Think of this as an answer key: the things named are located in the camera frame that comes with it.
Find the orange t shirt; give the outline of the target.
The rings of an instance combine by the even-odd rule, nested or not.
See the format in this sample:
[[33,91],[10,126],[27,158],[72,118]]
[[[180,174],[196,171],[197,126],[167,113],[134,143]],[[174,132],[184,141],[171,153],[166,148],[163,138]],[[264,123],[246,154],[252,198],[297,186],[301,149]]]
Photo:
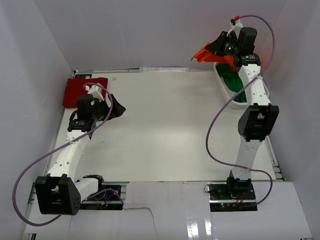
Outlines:
[[190,60],[196,59],[200,62],[208,62],[208,63],[221,63],[221,64],[229,64],[230,68],[236,72],[236,66],[234,65],[234,58],[230,55],[225,56],[217,56],[213,53],[210,53],[205,49],[210,43],[208,42],[204,47],[202,47]]

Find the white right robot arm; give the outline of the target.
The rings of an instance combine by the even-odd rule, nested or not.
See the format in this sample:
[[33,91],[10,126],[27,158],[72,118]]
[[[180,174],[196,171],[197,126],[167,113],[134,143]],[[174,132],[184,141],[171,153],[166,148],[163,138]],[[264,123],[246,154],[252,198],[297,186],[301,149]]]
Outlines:
[[279,115],[279,107],[269,100],[261,76],[261,61],[254,53],[257,30],[241,27],[239,33],[223,31],[206,50],[219,57],[232,56],[244,86],[247,108],[238,121],[240,146],[225,183],[208,186],[212,201],[243,200],[255,202],[252,184],[253,164],[257,151],[268,136]]

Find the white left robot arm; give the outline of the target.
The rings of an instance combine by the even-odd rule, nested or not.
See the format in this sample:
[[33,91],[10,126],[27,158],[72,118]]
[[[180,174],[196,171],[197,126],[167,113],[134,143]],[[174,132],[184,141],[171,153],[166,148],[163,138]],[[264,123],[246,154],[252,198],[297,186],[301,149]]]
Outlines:
[[102,184],[104,179],[101,175],[86,175],[76,180],[75,173],[97,123],[118,118],[126,111],[113,94],[108,98],[111,106],[92,93],[78,96],[77,109],[69,118],[67,145],[47,174],[35,181],[38,206],[43,215],[74,216],[83,201],[90,198],[99,200],[105,196],[106,187]]

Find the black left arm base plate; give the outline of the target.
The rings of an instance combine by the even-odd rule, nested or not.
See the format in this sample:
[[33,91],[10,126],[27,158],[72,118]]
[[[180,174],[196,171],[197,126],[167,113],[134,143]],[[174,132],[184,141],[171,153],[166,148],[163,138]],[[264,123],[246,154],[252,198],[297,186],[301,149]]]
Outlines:
[[121,211],[124,204],[120,201],[117,194],[124,202],[126,199],[127,182],[104,182],[102,189],[113,189],[113,191],[107,190],[83,201],[80,209],[88,211]]

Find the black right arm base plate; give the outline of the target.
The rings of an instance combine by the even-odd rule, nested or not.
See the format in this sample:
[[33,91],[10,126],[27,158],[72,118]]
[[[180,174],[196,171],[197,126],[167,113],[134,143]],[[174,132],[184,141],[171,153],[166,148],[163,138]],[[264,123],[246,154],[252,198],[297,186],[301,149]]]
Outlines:
[[209,197],[211,213],[255,212],[258,210],[253,185],[248,190],[229,192],[226,182],[207,183],[204,192]]

